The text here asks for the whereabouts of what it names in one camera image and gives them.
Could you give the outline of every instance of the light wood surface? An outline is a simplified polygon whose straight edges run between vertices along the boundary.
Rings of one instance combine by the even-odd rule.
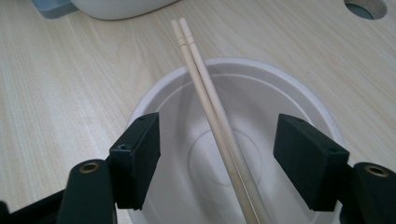
[[[185,17],[204,58],[274,65],[327,106],[354,161],[396,171],[396,1],[368,21],[342,0],[181,0],[122,21],[44,19],[0,0],[0,200],[11,211],[105,158],[134,107],[184,65],[169,24]],[[128,223],[122,213],[120,223]]]

